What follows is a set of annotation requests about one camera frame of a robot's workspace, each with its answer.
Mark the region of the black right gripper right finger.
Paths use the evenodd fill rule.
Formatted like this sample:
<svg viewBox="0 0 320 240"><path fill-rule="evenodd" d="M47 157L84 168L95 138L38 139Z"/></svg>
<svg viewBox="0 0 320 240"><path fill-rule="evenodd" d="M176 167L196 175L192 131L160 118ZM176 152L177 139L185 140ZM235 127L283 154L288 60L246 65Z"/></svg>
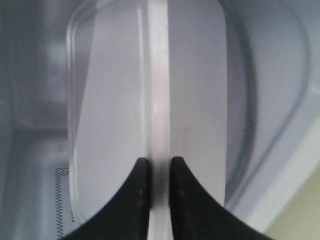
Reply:
<svg viewBox="0 0 320 240"><path fill-rule="evenodd" d="M199 183L185 160L170 163L169 205L175 240L263 240L254 230L221 206Z"/></svg>

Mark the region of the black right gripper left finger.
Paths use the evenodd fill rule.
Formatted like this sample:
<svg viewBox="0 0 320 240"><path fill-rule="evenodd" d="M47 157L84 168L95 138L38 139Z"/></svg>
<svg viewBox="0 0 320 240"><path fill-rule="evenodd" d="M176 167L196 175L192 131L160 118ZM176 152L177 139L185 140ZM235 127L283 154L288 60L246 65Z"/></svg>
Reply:
<svg viewBox="0 0 320 240"><path fill-rule="evenodd" d="M111 200L64 240L146 240L151 208L152 169L138 158Z"/></svg>

